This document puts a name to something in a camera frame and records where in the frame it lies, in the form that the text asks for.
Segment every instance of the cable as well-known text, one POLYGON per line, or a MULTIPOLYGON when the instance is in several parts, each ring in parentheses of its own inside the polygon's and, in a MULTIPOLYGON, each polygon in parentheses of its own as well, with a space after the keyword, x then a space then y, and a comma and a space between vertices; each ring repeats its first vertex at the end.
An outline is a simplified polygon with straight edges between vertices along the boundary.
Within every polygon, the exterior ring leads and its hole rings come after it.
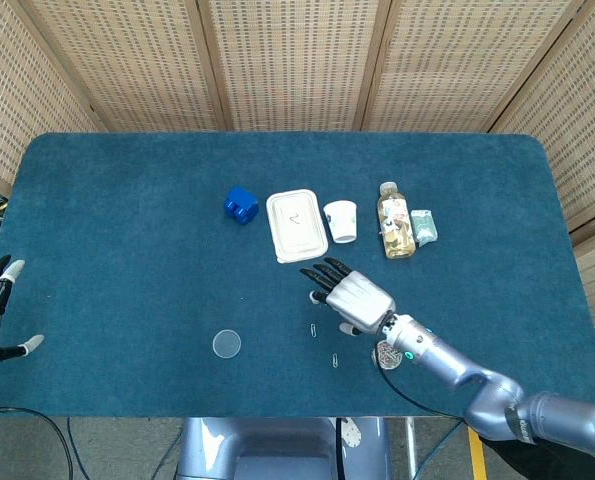
POLYGON ((90 480, 90 477, 84 468, 84 464, 82 463, 81 458, 79 458, 79 452, 77 451, 77 446, 75 445, 75 440, 73 439, 73 432, 70 430, 70 417, 66 418, 66 431, 68 432, 68 439, 70 440, 70 445, 73 447, 73 453, 75 454, 77 465, 79 465, 79 470, 81 470, 81 473, 86 480, 90 480))
POLYGON ((439 450, 450 439, 450 437, 453 436, 453 434, 457 431, 457 429, 459 428, 459 426, 462 423, 464 423, 464 421, 463 420, 459 420, 457 422, 457 424, 453 428, 451 428, 450 430, 448 430, 448 433, 446 433, 446 435, 444 435, 442 437, 442 439, 439 441, 439 443, 437 445, 435 445, 435 447, 430 451, 430 453, 424 459, 424 461, 421 462, 421 465, 419 466, 419 468, 415 472, 415 476, 413 477, 413 480, 418 480, 419 478, 421 478, 420 476, 421 476, 422 472, 424 471, 424 468, 426 468, 426 465, 428 465, 432 461, 432 459, 435 457, 435 455, 437 455, 437 453, 439 452, 439 450))
POLYGON ((41 412, 36 410, 31 410, 30 408, 21 408, 21 407, 0 407, 0 413, 14 413, 14 412, 22 412, 22 413, 29 413, 31 415, 35 415, 36 417, 41 418, 43 421, 48 423, 51 428, 55 431, 57 436, 59 437, 59 441, 61 442, 61 446, 64 447, 64 453, 66 454, 66 461, 68 462, 68 480, 73 480, 73 459, 70 456, 70 451, 68 450, 68 444, 66 443, 66 439, 64 438, 64 434, 61 433, 61 430, 57 426, 55 422, 53 422, 50 418, 44 415, 41 412))
POLYGON ((335 420, 335 463, 337 464, 337 480, 346 480, 346 473, 344 471, 344 452, 341 438, 341 422, 342 419, 337 417, 335 420))
POLYGON ((381 363, 379 362, 379 352, 378 352, 378 347, 377 347, 378 343, 379 343, 379 337, 376 336, 375 337, 375 345, 374 345, 373 349, 374 349, 374 352, 375 352, 375 363, 377 364, 377 370, 379 370, 379 373, 381 374, 382 378, 388 384, 388 386, 392 389, 393 392, 395 392, 397 395, 399 395, 401 398, 403 398, 407 402, 412 403, 417 408, 419 408, 420 410, 423 410, 423 411, 425 411, 427 413, 432 413, 432 414, 440 415, 442 417, 454 418, 455 420, 461 420, 461 417, 457 417, 455 415, 451 415, 450 413, 445 413, 445 412, 442 412, 440 410, 435 410, 434 408, 427 407, 427 406, 419 403, 418 401, 413 400, 408 395, 406 395, 401 390, 399 390, 390 381, 390 379, 386 376, 386 372, 384 372, 384 369, 381 367, 381 363))
POLYGON ((168 447, 168 450, 166 450, 166 453, 164 453, 164 456, 161 457, 161 460, 159 461, 157 468, 155 468, 155 471, 153 472, 153 476, 150 477, 150 480, 155 480, 155 478, 157 477, 159 470, 161 470, 161 468, 164 466, 164 463, 166 463, 166 460, 168 459, 170 452, 173 451, 173 448, 175 448, 175 445, 177 445, 177 442, 179 442, 179 440, 181 439, 181 432, 182 432, 182 429, 180 428, 179 432, 177 432, 177 436, 173 440, 173 443, 170 444, 170 447, 168 447))

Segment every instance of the table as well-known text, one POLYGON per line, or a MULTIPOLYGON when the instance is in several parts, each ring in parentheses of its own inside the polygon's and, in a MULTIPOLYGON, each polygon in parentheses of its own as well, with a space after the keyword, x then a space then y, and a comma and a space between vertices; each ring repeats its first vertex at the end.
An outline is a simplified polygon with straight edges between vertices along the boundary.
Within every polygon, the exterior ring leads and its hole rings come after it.
MULTIPOLYGON (((595 401, 595 334, 546 156, 521 135, 425 133, 47 134, 28 147, 0 233, 26 260, 2 344, 0 404, 51 415, 416 415, 338 330, 298 269, 276 261, 264 202, 313 190, 358 205, 358 239, 328 254, 370 277, 457 349, 541 390, 595 401), (379 184, 433 211, 439 240, 384 256, 379 184), (260 214, 223 211, 233 185, 260 214), (311 335, 311 323, 317 337, 311 335), (211 342, 242 339, 224 360, 211 342), (332 366, 336 353, 338 368, 332 366)), ((432 408, 450 392, 407 362, 391 378, 432 408)))

